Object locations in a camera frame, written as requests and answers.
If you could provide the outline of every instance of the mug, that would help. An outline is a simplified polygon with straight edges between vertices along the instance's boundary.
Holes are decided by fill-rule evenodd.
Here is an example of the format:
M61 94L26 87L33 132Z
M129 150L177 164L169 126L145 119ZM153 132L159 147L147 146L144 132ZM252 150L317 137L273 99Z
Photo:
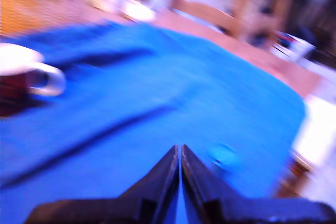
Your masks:
M42 63L43 56L32 49L0 43L0 116L15 113L27 105L29 94L55 96L65 89L65 76L55 67ZM48 76L44 87L32 87L34 73Z

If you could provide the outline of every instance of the mug handle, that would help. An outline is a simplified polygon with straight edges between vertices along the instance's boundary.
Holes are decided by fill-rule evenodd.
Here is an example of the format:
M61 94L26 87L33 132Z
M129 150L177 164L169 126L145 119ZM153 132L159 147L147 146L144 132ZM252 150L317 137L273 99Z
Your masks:
M33 62L31 66L33 69L48 74L48 83L42 88L30 87L30 93L53 97L61 94L64 91L66 81L64 73L61 70L41 62Z

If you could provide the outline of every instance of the wooden table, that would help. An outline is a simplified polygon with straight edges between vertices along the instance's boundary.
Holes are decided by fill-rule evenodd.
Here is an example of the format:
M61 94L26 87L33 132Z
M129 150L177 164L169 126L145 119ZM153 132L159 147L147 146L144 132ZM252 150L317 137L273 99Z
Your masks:
M99 22L102 18L120 23L131 22L117 14L108 14L97 9L91 10L91 21ZM153 24L208 39L278 78L303 98L312 92L320 80L319 75L293 62L283 61L265 50L253 47L248 43L215 31L170 10L162 10L156 20L153 21Z

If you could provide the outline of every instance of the black plastic part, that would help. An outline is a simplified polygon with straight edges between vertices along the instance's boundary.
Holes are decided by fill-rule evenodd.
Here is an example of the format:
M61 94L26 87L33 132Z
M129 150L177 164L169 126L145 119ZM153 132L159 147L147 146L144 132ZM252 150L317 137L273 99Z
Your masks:
M182 181L200 220L213 223L336 223L328 205L304 198L249 199L213 174L182 146Z
M118 198L43 204L34 208L25 223L162 223L179 188L178 152L178 146L173 146L149 173Z

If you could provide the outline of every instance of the blue cloth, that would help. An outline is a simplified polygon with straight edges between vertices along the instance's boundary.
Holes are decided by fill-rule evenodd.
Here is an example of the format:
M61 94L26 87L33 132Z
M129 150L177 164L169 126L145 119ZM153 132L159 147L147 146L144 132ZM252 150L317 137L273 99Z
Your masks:
M116 197L173 144L205 164L218 142L239 155L224 179L248 197L277 185L304 117L301 97L214 43L148 24L78 25L8 39L60 68L58 97L2 119L1 223L37 204ZM180 192L176 223L187 223Z

